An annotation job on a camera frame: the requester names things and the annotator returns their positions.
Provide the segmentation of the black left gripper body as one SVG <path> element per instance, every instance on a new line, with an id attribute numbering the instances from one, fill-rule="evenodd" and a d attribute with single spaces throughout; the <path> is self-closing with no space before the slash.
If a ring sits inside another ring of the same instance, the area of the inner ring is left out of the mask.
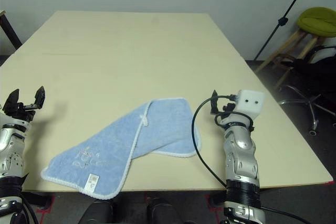
<path id="1" fill-rule="evenodd" d="M 1 113 L 1 124 L 27 124 L 35 115 L 35 104 L 5 103 Z"/>

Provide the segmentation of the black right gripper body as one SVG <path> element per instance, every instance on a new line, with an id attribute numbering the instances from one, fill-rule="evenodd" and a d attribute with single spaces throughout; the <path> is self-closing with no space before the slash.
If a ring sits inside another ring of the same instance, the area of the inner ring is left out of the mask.
<path id="1" fill-rule="evenodd" d="M 220 118 L 221 119 L 227 118 L 232 113 L 235 107 L 236 107 L 236 104 L 234 103 L 228 103 L 227 105 L 223 106 L 223 110 L 221 111 Z"/>

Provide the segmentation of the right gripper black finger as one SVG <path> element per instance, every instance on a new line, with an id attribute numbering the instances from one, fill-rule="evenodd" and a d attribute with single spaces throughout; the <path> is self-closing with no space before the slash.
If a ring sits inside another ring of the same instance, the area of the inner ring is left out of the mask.
<path id="1" fill-rule="evenodd" d="M 218 94 L 216 90 L 213 91 L 211 98 L 212 98 L 211 99 L 211 115 L 217 115 L 219 113 L 219 109 L 217 106 Z"/>

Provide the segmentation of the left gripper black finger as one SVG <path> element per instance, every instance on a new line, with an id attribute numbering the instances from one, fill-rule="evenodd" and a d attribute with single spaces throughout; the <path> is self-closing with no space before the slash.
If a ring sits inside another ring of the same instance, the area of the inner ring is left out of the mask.
<path id="1" fill-rule="evenodd" d="M 33 109 L 41 109 L 43 107 L 44 101 L 45 101 L 45 89 L 43 86 L 41 86 L 36 91 Z"/>
<path id="2" fill-rule="evenodd" d="M 19 98 L 19 89 L 11 92 L 3 106 L 3 111 L 5 114 L 14 114 L 18 111 L 18 98 Z"/>

